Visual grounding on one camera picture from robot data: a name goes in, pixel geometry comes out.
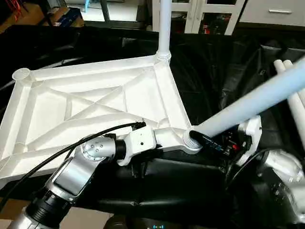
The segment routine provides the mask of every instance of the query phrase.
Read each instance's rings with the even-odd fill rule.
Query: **white cabinet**
[[[152,2],[152,28],[158,31],[160,0]],[[231,35],[244,2],[245,0],[178,0],[172,3],[172,19],[175,14],[184,13],[185,33]]]
[[[304,0],[248,0],[240,22],[305,26]]]
[[[198,0],[184,0],[172,3],[172,17],[175,15],[181,15],[186,17],[185,33],[192,32],[193,16],[195,14],[196,5]],[[159,12],[160,12],[160,0],[152,0],[152,30],[159,30]]]

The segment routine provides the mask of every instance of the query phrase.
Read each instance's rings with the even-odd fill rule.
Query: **black cable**
[[[71,155],[71,153],[73,152],[74,149],[75,149],[75,148],[70,149],[70,151],[68,152],[68,154],[67,154],[66,157],[65,157],[65,160],[68,159],[68,158],[70,157],[70,155]]]
[[[27,174],[25,174],[9,191],[8,193],[6,194],[6,196],[2,199],[2,201],[0,202],[0,213],[2,212],[6,202],[8,201],[11,193],[19,186],[21,185],[26,179],[28,179],[30,176],[32,176],[35,172],[37,172],[39,169],[41,169],[43,166],[45,166],[46,164],[48,164],[50,161],[52,161],[53,159],[57,158],[58,156],[62,155],[63,153],[67,152],[68,150],[72,150],[74,148],[76,148],[77,146],[91,140],[91,139],[94,139],[98,136],[101,136],[101,135],[104,135],[110,131],[113,131],[113,130],[117,130],[117,129],[121,129],[121,128],[125,128],[125,127],[129,127],[129,126],[133,126],[133,125],[138,125],[138,124],[141,124],[141,123],[128,123],[128,124],[122,124],[122,125],[118,125],[118,126],[115,126],[115,127],[112,127],[112,128],[109,128],[109,129],[106,129],[106,130],[103,130],[103,131],[100,131],[96,134],[93,134],[93,135],[90,135],[88,137],[85,137],[83,139],[81,139],[80,141],[62,149],[61,151],[57,152],[56,154],[50,156],[48,159],[44,160],[43,162],[41,162],[39,165],[37,165],[35,168],[33,168],[30,172],[28,172]]]
[[[226,174],[225,174],[225,178],[224,178],[224,184],[225,186],[227,185],[228,181],[229,181],[229,177],[231,175],[231,171],[233,170],[233,167],[236,165],[236,163],[239,161],[239,159],[244,155],[245,150],[241,150],[237,153],[236,157],[234,157],[232,159],[232,161],[230,162]]]
[[[263,154],[267,151],[270,150],[275,150],[275,148],[266,148],[266,149],[262,149],[259,151],[256,151],[240,168],[239,170],[234,174],[234,176],[232,177],[232,179],[230,180],[230,182],[227,184],[226,186],[226,190],[230,187],[230,185],[232,185],[232,183],[236,180],[236,177],[260,154]]]

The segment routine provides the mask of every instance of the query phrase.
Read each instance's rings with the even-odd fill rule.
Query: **black leather surface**
[[[274,32],[267,36],[263,31],[240,33],[233,37],[172,35],[171,70],[193,125],[272,77],[274,60],[295,61],[304,54],[305,44],[298,33]],[[21,67],[34,70],[69,58],[79,58],[69,63],[79,64],[155,54],[157,34],[86,27],[15,26],[0,35],[0,43],[2,56],[6,57],[1,76],[4,85],[13,71]],[[12,87],[7,87],[0,91],[2,107],[11,90]],[[305,155],[286,102],[261,115],[260,148],[287,146],[292,153]],[[224,191],[221,160],[209,152],[197,155],[156,152],[155,157],[135,159],[128,167],[99,168],[78,206],[205,226],[234,224],[232,218],[240,209]],[[32,192],[47,178],[31,178],[12,197],[31,199]],[[0,195],[12,184],[1,190]]]

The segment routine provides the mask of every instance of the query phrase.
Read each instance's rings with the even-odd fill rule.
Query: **drawer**
[[[305,0],[248,0],[240,22],[305,26]]]

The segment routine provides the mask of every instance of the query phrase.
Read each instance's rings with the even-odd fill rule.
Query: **silver robotic arm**
[[[13,221],[9,229],[59,228],[70,207],[90,184],[100,164],[117,160],[120,166],[143,151],[156,148],[150,127],[130,132],[123,140],[99,136],[75,148],[74,156],[67,158],[52,174],[41,192]]]

